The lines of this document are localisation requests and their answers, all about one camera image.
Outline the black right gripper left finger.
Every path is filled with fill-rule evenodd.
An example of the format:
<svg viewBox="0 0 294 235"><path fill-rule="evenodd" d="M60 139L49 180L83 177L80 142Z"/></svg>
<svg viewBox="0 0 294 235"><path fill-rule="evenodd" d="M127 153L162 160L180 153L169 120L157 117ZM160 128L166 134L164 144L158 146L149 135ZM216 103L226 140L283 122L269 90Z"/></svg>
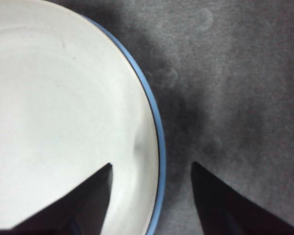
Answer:
<svg viewBox="0 0 294 235"><path fill-rule="evenodd" d="M16 235L99 235L110 203L108 163L62 198L13 228Z"/></svg>

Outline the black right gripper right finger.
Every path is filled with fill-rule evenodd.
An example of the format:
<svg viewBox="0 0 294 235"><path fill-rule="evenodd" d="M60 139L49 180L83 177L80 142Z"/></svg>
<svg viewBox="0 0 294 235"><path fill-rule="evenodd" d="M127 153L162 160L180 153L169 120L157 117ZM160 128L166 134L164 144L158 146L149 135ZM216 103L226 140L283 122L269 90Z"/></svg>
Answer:
<svg viewBox="0 0 294 235"><path fill-rule="evenodd" d="M197 162L193 197L206 235L294 235L294 226L248 200Z"/></svg>

